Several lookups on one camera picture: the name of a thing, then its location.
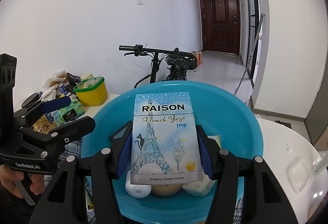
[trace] bicycle handlebar grip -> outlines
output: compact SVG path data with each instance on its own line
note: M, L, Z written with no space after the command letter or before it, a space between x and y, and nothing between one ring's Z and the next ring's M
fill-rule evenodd
M182 52L182 51L179 51L178 54L181 56L190 57L190 58L193 56L192 53Z
M119 50L123 50L123 51L134 51L134 47L131 47L131 46L119 46Z

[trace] doorway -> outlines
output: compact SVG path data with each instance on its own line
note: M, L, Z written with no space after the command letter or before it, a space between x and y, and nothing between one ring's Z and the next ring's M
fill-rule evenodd
M203 50L239 55L239 0L200 0Z

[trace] yellow sun logo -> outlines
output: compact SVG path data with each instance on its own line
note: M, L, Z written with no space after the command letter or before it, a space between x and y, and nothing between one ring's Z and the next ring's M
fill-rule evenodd
M193 170L195 170L195 168L196 168L196 165L193 162L189 162L189 163L186 164L186 169L188 171L193 171Z

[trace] bicycle handlebar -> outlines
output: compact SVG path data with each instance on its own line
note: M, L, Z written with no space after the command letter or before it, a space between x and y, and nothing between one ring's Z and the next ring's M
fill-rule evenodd
M189 57L192 58L193 55L192 53L189 52L183 52L183 51L169 51L169 50L162 50L162 49L153 49L153 48L143 48L142 45L135 45L135 46L119 46L119 50L123 51L132 51L132 52L137 52L137 51L142 51L142 52L158 52L158 53L163 53L163 54L169 54L169 55L178 55L178 56L183 56L183 57Z

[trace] food package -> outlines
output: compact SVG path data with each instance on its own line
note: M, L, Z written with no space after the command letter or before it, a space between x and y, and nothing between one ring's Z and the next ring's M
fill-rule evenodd
M54 86L55 84L68 83L67 72L64 69L61 69L51 75L44 84L43 88L48 89L49 87Z
M189 93L136 95L131 184L184 184L202 177Z
M76 120L78 117L85 113L81 102L77 99L76 95L71 95L71 104L54 112L51 112L55 123L58 127L65 125L66 123Z
M214 139L219 147L221 148L221 141L219 136L209 136L209 138ZM203 180L197 182L191 182L188 184L184 184L182 189L186 191L186 193L196 196L196 197L204 197L208 195L212 187L214 186L216 180L211 180L203 171Z
M57 128L57 124L54 122L53 118L51 117L50 120L47 118L46 115L42 115L34 124L33 130L36 132L41 132L44 134L48 134L51 130Z
M202 52L201 51L193 51L192 54L196 57L197 59L197 66L203 63L202 59Z

